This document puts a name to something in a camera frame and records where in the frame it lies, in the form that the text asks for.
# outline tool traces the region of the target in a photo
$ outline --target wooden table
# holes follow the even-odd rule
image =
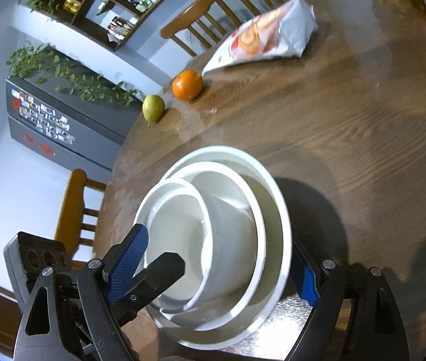
[[[207,145],[241,148],[276,178],[293,230],[320,261],[383,269],[412,361],[421,360],[426,355],[426,15],[410,0],[307,1],[315,6],[319,30],[301,59],[211,72],[210,87],[194,103],[166,93],[171,108],[159,124],[148,129],[143,120],[135,123],[106,190],[94,248],[103,256],[123,239],[142,198],[176,160]],[[210,56],[192,66],[201,69]],[[286,295],[266,330],[261,327],[228,351],[284,357],[308,314],[296,296]],[[178,352],[219,359],[217,353],[198,355],[158,337],[145,313],[125,332],[145,360]]]

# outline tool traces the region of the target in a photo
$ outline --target white bowl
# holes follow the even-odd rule
[[[217,162],[195,162],[175,172],[171,177],[181,178],[196,188],[221,198],[244,211],[256,225],[257,252],[253,275],[246,289],[230,293],[192,310],[167,314],[173,323],[196,331],[212,330],[233,320],[248,305],[263,272],[266,253],[265,225],[255,194],[248,183],[235,171]]]
[[[251,279],[257,250],[252,219],[184,179],[159,181],[143,199],[135,223],[146,226],[150,239],[140,267],[167,251],[185,261],[184,276],[153,301],[166,312],[196,308]]]
[[[267,245],[260,283],[252,300],[239,315],[213,330],[182,328],[152,306],[147,306],[147,310],[156,325],[178,343],[200,350],[218,350],[250,336],[267,319],[280,299],[290,270],[291,226],[285,200],[275,180],[258,160],[242,150],[227,146],[195,150],[176,162],[163,178],[200,161],[219,162],[230,167],[245,179],[255,193],[263,213]]]

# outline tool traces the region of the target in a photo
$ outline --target snack bag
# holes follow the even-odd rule
[[[317,28],[313,7],[303,0],[290,0],[241,25],[219,46],[203,74],[243,62],[301,57]]]

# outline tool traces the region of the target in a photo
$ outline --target refrigerator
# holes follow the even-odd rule
[[[6,80],[6,104],[11,137],[34,152],[90,179],[107,183],[114,162],[141,102],[130,107],[87,102],[56,91],[59,78],[36,84],[36,77]]]

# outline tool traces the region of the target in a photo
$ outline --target green pear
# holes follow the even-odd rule
[[[143,101],[143,116],[150,127],[151,122],[158,121],[164,113],[164,100],[158,95],[149,95]]]

